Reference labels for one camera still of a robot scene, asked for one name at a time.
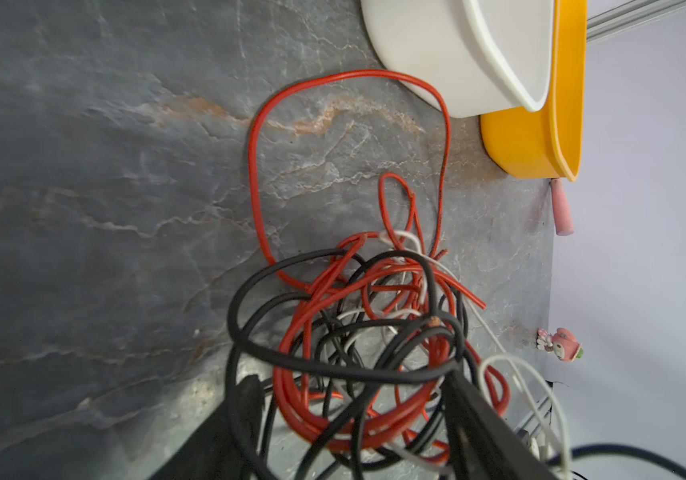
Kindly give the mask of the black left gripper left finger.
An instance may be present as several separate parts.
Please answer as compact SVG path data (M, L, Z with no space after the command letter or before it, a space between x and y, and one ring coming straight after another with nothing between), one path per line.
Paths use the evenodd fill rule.
M253 447L262 425L264 398L257 375L245 377L236 387L239 418ZM223 402L150 479L249 479L250 475Z

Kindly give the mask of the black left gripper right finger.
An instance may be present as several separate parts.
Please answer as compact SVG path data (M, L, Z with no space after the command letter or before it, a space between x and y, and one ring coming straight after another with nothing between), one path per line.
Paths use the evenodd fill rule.
M460 373L447 375L441 390L450 465L457 479L555 477Z

